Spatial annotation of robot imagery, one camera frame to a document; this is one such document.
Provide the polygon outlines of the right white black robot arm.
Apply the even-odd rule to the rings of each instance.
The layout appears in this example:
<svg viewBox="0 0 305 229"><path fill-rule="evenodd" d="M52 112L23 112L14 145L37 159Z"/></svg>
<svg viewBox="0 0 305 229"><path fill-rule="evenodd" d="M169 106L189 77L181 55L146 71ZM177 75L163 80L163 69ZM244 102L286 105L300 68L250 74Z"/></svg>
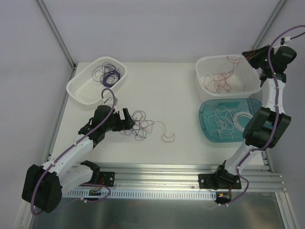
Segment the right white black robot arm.
<svg viewBox="0 0 305 229"><path fill-rule="evenodd" d="M244 141L228 160L218 166L213 175L214 189L231 188L239 184L241 171L259 153L273 148L291 123L291 117L283 108L283 90L286 70L297 56L288 46L273 48L267 45L242 56L255 69L261 69L259 76L263 93L262 106L253 115L244 129Z"/></svg>

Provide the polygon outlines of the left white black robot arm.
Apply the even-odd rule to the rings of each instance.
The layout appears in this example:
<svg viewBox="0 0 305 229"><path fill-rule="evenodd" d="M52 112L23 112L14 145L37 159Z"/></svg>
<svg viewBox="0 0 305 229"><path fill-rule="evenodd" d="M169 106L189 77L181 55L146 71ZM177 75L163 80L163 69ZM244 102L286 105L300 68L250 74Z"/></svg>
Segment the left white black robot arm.
<svg viewBox="0 0 305 229"><path fill-rule="evenodd" d="M100 167L81 159L105 138L107 132L131 130L135 124L127 108L123 108L124 118L121 119L115 107L99 105L64 152L40 166L33 164L28 168L21 197L30 204L32 215L54 211L63 194L81 184L95 186L99 183Z"/></svg>

